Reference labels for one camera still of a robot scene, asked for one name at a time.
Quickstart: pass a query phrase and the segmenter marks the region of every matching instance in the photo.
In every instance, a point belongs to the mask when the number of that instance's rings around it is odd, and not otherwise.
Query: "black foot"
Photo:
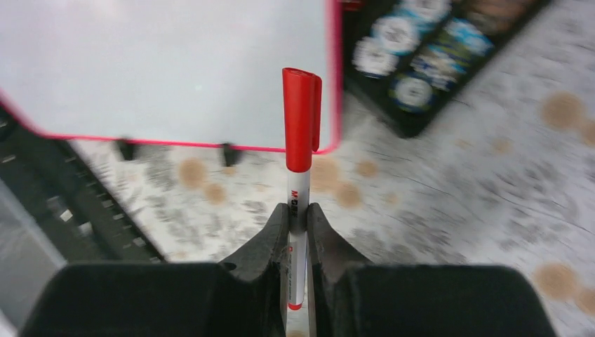
[[[128,142],[126,139],[118,139],[116,140],[116,145],[118,147],[118,151],[122,154],[122,158],[126,161],[134,160],[135,151],[136,151],[136,144],[132,144]]]
[[[238,164],[240,160],[241,151],[235,149],[232,144],[230,143],[223,143],[221,144],[221,148],[223,150],[223,161],[225,167],[230,167],[235,164]]]

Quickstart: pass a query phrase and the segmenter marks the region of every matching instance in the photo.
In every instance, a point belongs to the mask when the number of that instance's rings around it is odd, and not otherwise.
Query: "patterned tablecloth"
[[[553,4],[417,139],[346,97],[312,201],[374,261],[518,268],[560,336],[595,336],[593,13],[591,0]],[[283,154],[225,169],[213,149],[144,147],[124,162],[113,144],[74,145],[171,261],[223,258],[285,198]],[[288,330],[307,335],[306,309]]]

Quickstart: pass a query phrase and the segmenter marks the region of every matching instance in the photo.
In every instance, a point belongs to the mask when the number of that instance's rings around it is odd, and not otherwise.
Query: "gray floral pattern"
[[[595,281],[595,154],[579,131],[541,120],[544,98],[577,94],[593,119],[595,2],[555,1],[412,140],[399,139],[353,97],[345,99],[341,146],[328,157],[339,181],[358,188],[360,206],[342,208],[332,192],[313,193],[331,225],[378,263],[491,263],[531,278],[564,260]],[[495,149],[505,139],[509,148]],[[172,261],[220,260],[253,237],[286,198],[284,156],[247,152],[235,173],[213,149],[143,146],[122,162],[106,143],[73,141],[93,170]],[[225,191],[209,202],[205,187],[179,184],[177,167],[202,160],[207,182]],[[372,161],[377,174],[353,169]],[[396,201],[387,201],[387,195]],[[544,298],[560,336],[595,336],[595,318],[576,305]],[[302,329],[304,310],[290,312]]]

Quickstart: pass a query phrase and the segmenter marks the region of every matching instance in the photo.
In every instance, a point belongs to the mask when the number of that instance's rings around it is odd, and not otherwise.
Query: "whiteboard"
[[[0,100],[53,138],[285,147],[281,69],[323,80],[338,138],[334,0],[3,0]]]

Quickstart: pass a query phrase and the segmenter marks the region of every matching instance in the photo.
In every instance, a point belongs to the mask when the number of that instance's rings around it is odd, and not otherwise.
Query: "marker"
[[[310,203],[312,152],[320,143],[322,80],[315,74],[283,68],[287,205],[289,205],[288,307],[304,302],[307,263],[306,212]]]

